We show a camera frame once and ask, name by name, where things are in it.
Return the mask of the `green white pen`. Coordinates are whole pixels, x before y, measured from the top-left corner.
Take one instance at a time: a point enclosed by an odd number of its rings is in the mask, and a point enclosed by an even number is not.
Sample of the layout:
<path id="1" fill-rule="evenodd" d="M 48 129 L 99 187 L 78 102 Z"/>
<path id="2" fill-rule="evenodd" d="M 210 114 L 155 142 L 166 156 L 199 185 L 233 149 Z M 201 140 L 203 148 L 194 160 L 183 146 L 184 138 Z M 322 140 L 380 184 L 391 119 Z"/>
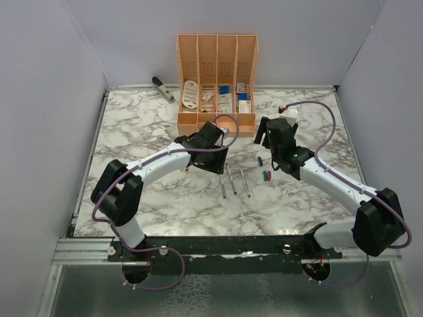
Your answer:
<path id="1" fill-rule="evenodd" d="M 226 190 L 225 190 L 225 184 L 224 184 L 224 179 L 223 179 L 223 175 L 219 175 L 219 183 L 221 186 L 221 192 L 222 192 L 222 197 L 223 199 L 227 198 L 227 194 L 226 194 Z"/>

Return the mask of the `blue white pen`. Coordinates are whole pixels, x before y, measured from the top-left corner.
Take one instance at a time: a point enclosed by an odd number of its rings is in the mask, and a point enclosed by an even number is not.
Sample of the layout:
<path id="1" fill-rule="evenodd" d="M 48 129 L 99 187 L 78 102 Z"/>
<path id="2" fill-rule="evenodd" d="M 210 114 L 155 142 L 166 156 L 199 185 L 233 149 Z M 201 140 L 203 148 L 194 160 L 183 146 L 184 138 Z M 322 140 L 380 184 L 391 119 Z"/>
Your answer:
<path id="1" fill-rule="evenodd" d="M 235 195 L 237 195 L 237 189 L 236 189 L 236 186 L 235 186 L 235 181 L 234 181 L 234 178 L 233 178 L 233 175 L 232 175 L 232 172 L 231 172 L 229 165 L 227 165 L 226 169 L 227 169 L 227 173 L 228 173 L 228 176 L 229 176 L 229 180 L 230 180 L 230 183 L 231 183 L 233 193 Z"/>

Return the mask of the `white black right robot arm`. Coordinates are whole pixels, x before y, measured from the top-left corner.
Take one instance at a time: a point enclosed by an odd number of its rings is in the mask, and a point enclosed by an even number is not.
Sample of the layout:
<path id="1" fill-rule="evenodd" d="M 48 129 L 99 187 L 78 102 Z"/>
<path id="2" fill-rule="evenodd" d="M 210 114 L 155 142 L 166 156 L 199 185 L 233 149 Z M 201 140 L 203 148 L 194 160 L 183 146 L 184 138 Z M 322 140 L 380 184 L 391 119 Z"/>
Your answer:
<path id="1" fill-rule="evenodd" d="M 271 152 L 272 168 L 315 186 L 344 206 L 354 217 L 351 222 L 327 223 L 311 230 L 303 243 L 310 258 L 319 258 L 327 249 L 357 247 L 376 257 L 406 232 L 397 194 L 376 190 L 337 172 L 313 151 L 295 141 L 298 125 L 285 118 L 260 120 L 254 143 Z"/>

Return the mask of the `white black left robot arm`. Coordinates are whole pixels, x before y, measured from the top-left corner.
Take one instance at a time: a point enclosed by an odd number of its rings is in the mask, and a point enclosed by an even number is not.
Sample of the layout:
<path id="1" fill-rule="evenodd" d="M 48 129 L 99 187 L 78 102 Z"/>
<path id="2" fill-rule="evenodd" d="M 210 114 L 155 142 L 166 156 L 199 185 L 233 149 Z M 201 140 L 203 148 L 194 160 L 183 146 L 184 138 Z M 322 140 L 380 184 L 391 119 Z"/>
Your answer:
<path id="1" fill-rule="evenodd" d="M 135 218 L 143 189 L 189 166 L 223 174 L 228 152 L 223 141 L 228 135 L 227 128 L 206 122 L 196 133 L 177 137 L 154 155 L 127 164 L 115 159 L 106 165 L 91 194 L 91 201 L 116 230 L 117 237 L 125 242 L 123 253 L 129 259 L 140 260 L 146 251 L 143 242 L 146 235 Z"/>

